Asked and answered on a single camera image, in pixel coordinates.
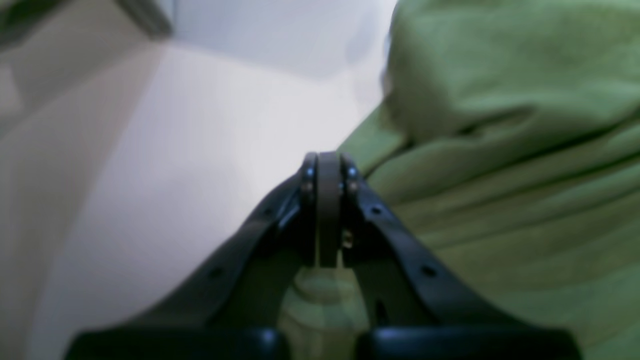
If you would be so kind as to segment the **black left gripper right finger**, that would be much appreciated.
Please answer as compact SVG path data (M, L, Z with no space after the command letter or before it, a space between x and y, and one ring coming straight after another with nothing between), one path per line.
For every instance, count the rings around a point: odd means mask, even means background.
M357 360L580 360L567 330L531 325L491 305L419 243L368 186L354 160L338 156L342 224L371 318Z

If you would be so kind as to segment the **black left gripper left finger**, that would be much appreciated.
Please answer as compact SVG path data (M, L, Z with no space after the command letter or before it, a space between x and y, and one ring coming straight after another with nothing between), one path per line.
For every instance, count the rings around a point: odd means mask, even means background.
M277 328L294 276L318 257L322 173L310 152L169 295L111 328L80 333L67 360L290 360Z

